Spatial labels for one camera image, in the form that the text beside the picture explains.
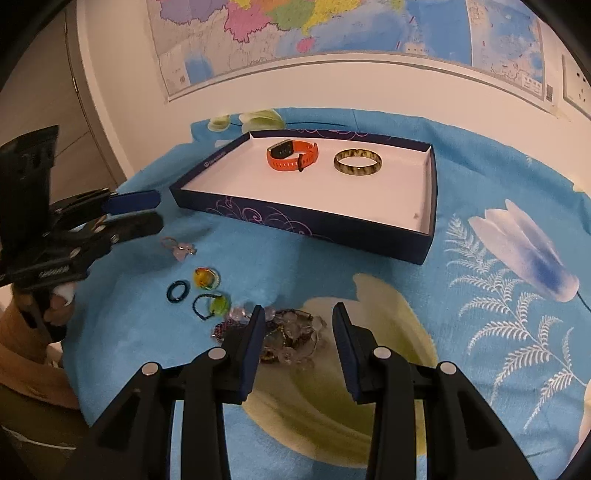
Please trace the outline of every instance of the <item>white flower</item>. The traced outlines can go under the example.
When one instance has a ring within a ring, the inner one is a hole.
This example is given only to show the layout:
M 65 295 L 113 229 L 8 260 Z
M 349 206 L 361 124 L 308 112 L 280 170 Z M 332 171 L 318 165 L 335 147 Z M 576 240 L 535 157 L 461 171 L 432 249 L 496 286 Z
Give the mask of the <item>white flower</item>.
M 257 112 L 242 113 L 238 116 L 242 122 L 242 133 L 256 130 L 283 130 L 285 122 L 274 110 L 259 110 Z
M 569 273 L 552 240 L 527 213 L 505 200 L 507 210 L 488 209 L 485 217 L 468 220 L 484 246 L 542 295 L 557 301 L 572 300 L 579 279 Z
M 230 115 L 222 115 L 209 119 L 207 128 L 212 132 L 223 132 L 230 126 Z

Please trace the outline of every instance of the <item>person's hand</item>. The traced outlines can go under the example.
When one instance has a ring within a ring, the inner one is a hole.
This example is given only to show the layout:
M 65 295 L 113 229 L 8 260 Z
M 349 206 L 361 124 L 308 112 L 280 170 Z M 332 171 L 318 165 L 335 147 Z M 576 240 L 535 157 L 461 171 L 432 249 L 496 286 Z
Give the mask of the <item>person's hand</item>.
M 75 284 L 68 283 L 53 290 L 50 306 L 43 314 L 43 320 L 55 326 L 63 326 L 70 321 L 74 314 L 74 288 Z M 30 293 L 23 293 L 13 285 L 12 295 L 20 310 L 30 311 L 33 303 L 33 296 Z

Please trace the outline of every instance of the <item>power outlet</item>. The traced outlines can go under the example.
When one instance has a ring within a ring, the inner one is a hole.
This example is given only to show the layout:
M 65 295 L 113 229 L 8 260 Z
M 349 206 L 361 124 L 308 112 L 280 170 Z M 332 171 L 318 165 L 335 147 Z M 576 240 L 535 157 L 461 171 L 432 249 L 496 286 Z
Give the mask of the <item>power outlet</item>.
M 564 99 L 591 119 L 591 86 L 573 59 L 562 55 Z

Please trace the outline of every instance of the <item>white wall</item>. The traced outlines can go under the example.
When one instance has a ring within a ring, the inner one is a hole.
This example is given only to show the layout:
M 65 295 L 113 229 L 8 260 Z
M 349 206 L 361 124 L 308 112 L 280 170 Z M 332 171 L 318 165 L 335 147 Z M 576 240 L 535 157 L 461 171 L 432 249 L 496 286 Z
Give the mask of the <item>white wall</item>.
M 359 64 L 333 63 L 255 73 L 168 102 L 145 0 L 78 0 L 77 6 L 91 93 L 127 175 L 191 141 L 189 125 L 198 120 L 266 108 L 334 107 L 423 116 L 462 127 L 543 161 L 591 192 L 591 121 L 562 100 L 552 115 L 499 89 L 445 73 L 368 63 L 360 77 Z M 543 43 L 547 68 L 559 74 L 566 49 L 546 26 Z

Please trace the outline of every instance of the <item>blue gripper pad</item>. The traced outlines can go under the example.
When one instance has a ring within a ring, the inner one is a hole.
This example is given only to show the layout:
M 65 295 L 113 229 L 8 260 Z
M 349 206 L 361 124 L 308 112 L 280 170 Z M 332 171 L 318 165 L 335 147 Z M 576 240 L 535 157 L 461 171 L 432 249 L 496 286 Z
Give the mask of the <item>blue gripper pad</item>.
M 361 382 L 359 379 L 359 362 L 355 354 L 355 347 L 351 338 L 353 326 L 341 302 L 333 309 L 333 333 L 335 334 L 336 348 L 339 352 L 340 365 L 345 376 L 347 391 L 358 401 L 361 398 Z
M 252 312 L 249 327 L 252 322 L 255 323 L 244 353 L 244 358 L 242 359 L 242 369 L 240 371 L 241 382 L 238 388 L 238 393 L 243 401 L 246 400 L 254 386 L 256 369 L 259 364 L 262 343 L 265 338 L 265 310 L 260 305 L 257 305 Z
M 124 193 L 109 198 L 103 204 L 103 211 L 111 215 L 151 210 L 160 204 L 160 193 L 156 190 Z

